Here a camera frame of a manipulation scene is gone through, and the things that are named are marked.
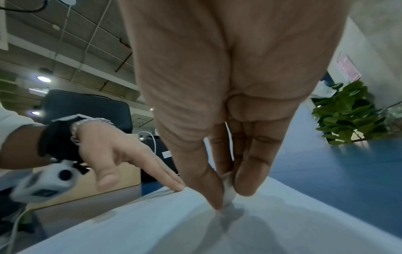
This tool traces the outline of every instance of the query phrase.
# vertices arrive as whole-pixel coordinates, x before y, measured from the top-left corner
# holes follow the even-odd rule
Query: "fingernail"
[[[116,174],[107,174],[102,177],[98,182],[100,189],[107,189],[115,185],[119,181],[119,177]]]

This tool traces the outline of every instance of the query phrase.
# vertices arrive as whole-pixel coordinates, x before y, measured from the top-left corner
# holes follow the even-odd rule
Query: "white cable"
[[[14,221],[13,224],[13,229],[11,231],[11,236],[10,236],[10,241],[8,242],[8,248],[7,248],[7,252],[6,254],[11,254],[13,252],[13,247],[14,247],[14,243],[15,240],[17,239],[17,233],[18,233],[18,222],[20,221],[20,219],[22,218],[22,216],[28,212],[29,209],[23,211],[18,217],[17,219]]]
[[[151,135],[152,139],[154,140],[154,154],[156,155],[156,142],[155,142],[155,137],[154,137],[154,135],[152,135],[152,133],[150,133],[150,132],[148,132],[148,131],[140,131],[139,133],[141,133],[141,132],[145,132],[145,133],[148,133],[149,135]]]

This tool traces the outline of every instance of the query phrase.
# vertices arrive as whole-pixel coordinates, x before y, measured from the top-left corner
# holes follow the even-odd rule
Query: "white sheet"
[[[222,214],[193,190],[161,189],[61,232],[23,254],[379,254],[402,241],[267,179]]]

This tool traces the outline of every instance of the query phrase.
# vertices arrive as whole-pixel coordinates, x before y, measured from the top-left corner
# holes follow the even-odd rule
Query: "forearm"
[[[12,132],[0,150],[0,168],[27,169],[51,164],[38,155],[38,142],[45,126],[25,125]]]

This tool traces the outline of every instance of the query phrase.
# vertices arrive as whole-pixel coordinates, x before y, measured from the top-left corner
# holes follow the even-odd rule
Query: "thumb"
[[[110,189],[120,181],[120,171],[110,151],[97,151],[97,149],[86,151],[85,148],[80,147],[80,155],[88,167],[95,172],[96,187],[99,191]]]
[[[169,132],[166,132],[164,128],[158,128],[158,131],[169,148],[184,183],[201,193],[214,209],[222,208],[222,181],[208,163],[208,153],[204,141],[172,140],[168,138]]]

